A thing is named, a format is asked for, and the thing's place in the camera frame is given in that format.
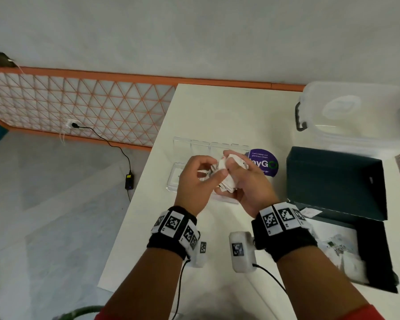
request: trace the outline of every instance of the wrist strap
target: wrist strap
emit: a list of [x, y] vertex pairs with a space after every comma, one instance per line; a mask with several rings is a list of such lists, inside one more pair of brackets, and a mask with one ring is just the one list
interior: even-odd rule
[[308, 230], [308, 221], [290, 203], [274, 204], [261, 210], [252, 221], [256, 249], [265, 249], [275, 262], [291, 251], [316, 246]]
[[181, 206], [173, 206], [160, 214], [153, 228], [147, 248], [173, 251], [182, 259], [193, 255], [200, 239], [197, 219]]

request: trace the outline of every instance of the bin handle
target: bin handle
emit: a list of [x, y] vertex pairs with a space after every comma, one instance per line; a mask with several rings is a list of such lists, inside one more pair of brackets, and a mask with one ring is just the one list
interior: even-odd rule
[[295, 123], [296, 123], [296, 130], [298, 131], [304, 131], [305, 129], [307, 129], [307, 123], [303, 122], [300, 123], [299, 122], [299, 106], [301, 105], [301, 102], [298, 102], [295, 106]]

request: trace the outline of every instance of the white table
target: white table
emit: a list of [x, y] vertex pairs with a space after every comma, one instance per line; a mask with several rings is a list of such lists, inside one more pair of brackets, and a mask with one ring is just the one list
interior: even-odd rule
[[[279, 196], [285, 198], [290, 148], [317, 147], [308, 130], [296, 131], [294, 107], [298, 98], [298, 92], [180, 84], [98, 286], [110, 291], [118, 288], [144, 252], [157, 216], [173, 205], [175, 193], [166, 189], [166, 182], [173, 164], [174, 136], [269, 150], [279, 163], [273, 183]], [[385, 228], [393, 268], [400, 278], [400, 174], [394, 159], [384, 162], [384, 173], [389, 215]], [[206, 308], [232, 314], [232, 310], [242, 309], [259, 319], [295, 319], [288, 297], [269, 275], [262, 270], [236, 274], [232, 269], [228, 235], [232, 231], [252, 232], [250, 222], [240, 205], [209, 201], [198, 217], [198, 228], [208, 242], [209, 261], [202, 269], [184, 271], [181, 313]], [[256, 258], [280, 280], [267, 253], [259, 251]], [[400, 320], [400, 285], [399, 294], [356, 287], [387, 320]]]

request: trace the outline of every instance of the hand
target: hand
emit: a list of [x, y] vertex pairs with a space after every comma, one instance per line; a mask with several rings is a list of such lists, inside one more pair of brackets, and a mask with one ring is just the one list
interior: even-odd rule
[[190, 158], [179, 177], [178, 192], [175, 199], [176, 206], [181, 206], [197, 217], [209, 201], [212, 191], [228, 175], [228, 171], [222, 169], [207, 180], [200, 181], [197, 171], [210, 169], [210, 166], [217, 162], [211, 156], [192, 156]]
[[229, 154], [239, 156], [246, 162], [249, 169], [244, 169], [234, 159], [229, 158], [226, 161], [226, 167], [237, 189], [230, 193], [222, 192], [217, 188], [215, 189], [217, 194], [237, 199], [247, 214], [253, 218], [256, 218], [260, 210], [280, 202], [271, 183], [258, 166], [243, 154], [233, 150], [224, 150], [225, 157], [228, 157]]

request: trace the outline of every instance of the black wristband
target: black wristband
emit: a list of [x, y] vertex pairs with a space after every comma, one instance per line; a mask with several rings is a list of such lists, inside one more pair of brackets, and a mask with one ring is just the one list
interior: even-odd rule
[[[184, 218], [178, 225], [174, 236], [169, 237], [167, 235], [162, 234], [161, 229], [166, 224], [166, 221], [169, 219], [169, 216], [171, 215], [172, 211], [182, 214]], [[197, 218], [193, 216], [191, 213], [189, 213], [187, 210], [182, 208], [181, 206], [173, 206], [169, 208], [165, 217], [162, 220], [160, 220], [159, 218], [159, 220], [157, 221], [160, 222], [160, 226], [156, 229], [156, 232], [154, 232], [151, 235], [150, 240], [147, 244], [147, 248], [161, 248], [173, 251], [184, 260], [187, 257], [187, 252], [186, 248], [183, 247], [182, 244], [180, 243], [179, 238], [182, 236], [182, 232], [185, 230], [185, 227], [189, 220], [191, 220], [194, 225], [197, 225]]]
[[[276, 221], [274, 222], [275, 224], [277, 224], [278, 221], [282, 230], [280, 230], [279, 233], [273, 235], [269, 234], [264, 224], [263, 216], [261, 216], [260, 213], [258, 213], [255, 220], [252, 221], [252, 229], [253, 235], [255, 237], [256, 249], [265, 249], [265, 251], [271, 255], [272, 259], [275, 262], [278, 262], [278, 260], [284, 255], [298, 248], [306, 246], [317, 247], [317, 241], [310, 234], [308, 229], [302, 227], [301, 224], [299, 224], [299, 226], [287, 230], [283, 225], [280, 215], [275, 209], [274, 214], [276, 216]], [[298, 214], [299, 213], [293, 213], [293, 216], [297, 220], [299, 220], [300, 217], [302, 218], [301, 221], [305, 222], [303, 216], [299, 216]]]

